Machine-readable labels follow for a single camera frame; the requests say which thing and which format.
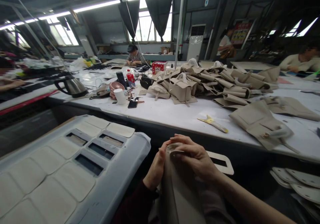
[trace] hand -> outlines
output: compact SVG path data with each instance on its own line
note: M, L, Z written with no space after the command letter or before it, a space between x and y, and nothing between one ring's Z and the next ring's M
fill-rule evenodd
M166 141L161 148L159 148L146 177L142 180L144 185L151 191L154 191L161 182L164 161L166 159L166 148L171 143L170 140Z
M25 81L22 81L22 80L15 80L13 83L11 83L11 86L13 88L17 88L17 87L20 87L22 85L25 85L26 82Z
M175 134L174 136L175 137L170 138L172 143L181 142L184 144L177 147L176 150L191 154L191 157L176 155L177 158L187 163L198 177L204 181L214 181L217 177L222 175L203 146L196 144L188 136L180 134Z
M299 68L297 66L289 66L288 70L293 72L293 73L298 73L299 72Z

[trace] kettle handle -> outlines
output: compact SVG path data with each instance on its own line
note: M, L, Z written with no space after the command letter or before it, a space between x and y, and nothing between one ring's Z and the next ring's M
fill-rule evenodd
M55 80L53 83L55 84L55 86L57 87L58 90L60 90L61 92L65 93L65 94L71 95L70 92L64 91L59 85L59 83L64 83L64 86L66 86L66 82L65 81L66 81L65 79Z

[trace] plastic bottle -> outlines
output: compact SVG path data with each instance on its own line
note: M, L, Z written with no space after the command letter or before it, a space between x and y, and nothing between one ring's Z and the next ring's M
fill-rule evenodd
M136 86L134 82L134 75L130 72L130 69L127 69L127 79L128 79L129 86L131 88Z

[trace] red box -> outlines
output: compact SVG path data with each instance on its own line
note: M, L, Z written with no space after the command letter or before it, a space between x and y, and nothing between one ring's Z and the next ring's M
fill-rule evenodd
M155 75L159 71L165 71L167 69L167 62L156 61L152 63L152 74Z

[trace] poster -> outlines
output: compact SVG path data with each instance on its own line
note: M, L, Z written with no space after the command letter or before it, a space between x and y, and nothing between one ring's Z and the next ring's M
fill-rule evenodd
M235 20L231 43L236 49L242 49L255 20Z

